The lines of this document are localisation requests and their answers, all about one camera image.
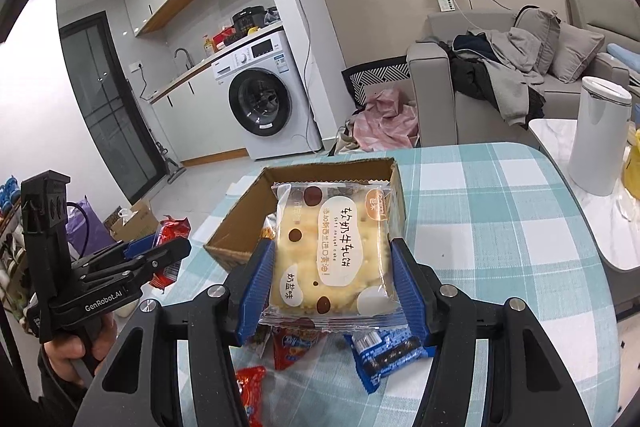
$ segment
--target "wooden countertop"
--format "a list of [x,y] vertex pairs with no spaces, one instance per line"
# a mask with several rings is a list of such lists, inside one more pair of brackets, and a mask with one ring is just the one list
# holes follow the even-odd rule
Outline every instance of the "wooden countertop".
[[250,42],[255,41],[255,39],[258,39],[260,37],[273,33],[275,30],[279,28],[282,28],[282,22],[280,21],[270,24],[268,26],[265,26],[264,28],[260,28],[257,32],[252,33],[251,35],[247,35],[246,37],[240,39],[239,41],[236,41],[233,44],[227,46],[226,48],[218,51],[217,53],[214,53],[210,57],[205,58],[203,61],[201,61],[199,64],[196,64],[189,71],[186,71],[185,73],[181,74],[173,82],[171,82],[170,84],[167,84],[162,89],[158,89],[155,93],[153,93],[150,103],[151,104],[156,103],[158,100],[160,100],[161,98],[165,97],[170,92],[172,92],[172,90],[174,90],[176,87],[181,86],[182,84],[187,82],[189,79],[196,76],[198,73],[202,73],[204,70],[209,68],[214,61],[218,60],[219,58],[222,58],[226,54],[229,54],[230,52],[242,46],[245,46]]

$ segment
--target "human hand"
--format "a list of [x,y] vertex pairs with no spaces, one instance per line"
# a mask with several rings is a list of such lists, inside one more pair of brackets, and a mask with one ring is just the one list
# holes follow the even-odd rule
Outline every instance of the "human hand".
[[[118,327],[113,320],[113,314],[107,313],[101,317],[102,329],[98,338],[95,339],[91,348],[91,353],[96,360],[104,360],[111,346],[116,341]],[[84,357],[84,344],[75,335],[57,335],[52,341],[44,344],[44,352],[49,358],[51,368],[62,380],[84,386],[82,379],[76,373],[71,364],[71,360]],[[102,363],[95,369],[97,373],[102,367]]]

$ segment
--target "blue snack package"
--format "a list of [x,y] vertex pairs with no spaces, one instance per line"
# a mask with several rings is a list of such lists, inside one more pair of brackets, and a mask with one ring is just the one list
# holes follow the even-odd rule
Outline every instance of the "blue snack package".
[[344,338],[351,346],[356,372],[369,394],[376,392],[381,379],[414,360],[434,357],[436,353],[435,347],[422,347],[409,328],[369,330]]

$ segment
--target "teal and white tablecloth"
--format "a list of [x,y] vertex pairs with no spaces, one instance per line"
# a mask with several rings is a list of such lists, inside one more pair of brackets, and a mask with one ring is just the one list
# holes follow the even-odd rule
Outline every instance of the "teal and white tablecloth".
[[[416,259],[443,283],[470,297],[503,303],[520,297],[541,321],[580,392],[594,427],[608,427],[618,407],[620,358],[616,319],[596,246],[574,199],[554,166],[520,144],[446,146],[375,153],[399,164],[406,204],[405,240]],[[335,162],[349,156],[278,161]],[[193,298],[225,271],[202,248],[255,177],[232,185],[193,236],[178,282],[163,304]],[[431,360],[392,375],[367,395],[340,335],[321,341],[286,371],[273,371],[271,345],[263,359],[233,352],[236,368],[265,365],[265,427],[411,426]],[[180,346],[184,425],[195,425],[187,346]],[[480,425],[487,344],[479,341],[466,425]]]

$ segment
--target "washing machine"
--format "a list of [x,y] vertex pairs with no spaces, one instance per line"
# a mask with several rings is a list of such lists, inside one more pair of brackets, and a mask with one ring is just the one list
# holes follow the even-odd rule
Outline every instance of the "washing machine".
[[213,68],[218,83],[228,86],[231,112],[242,126],[251,158],[322,148],[283,29],[226,54]]

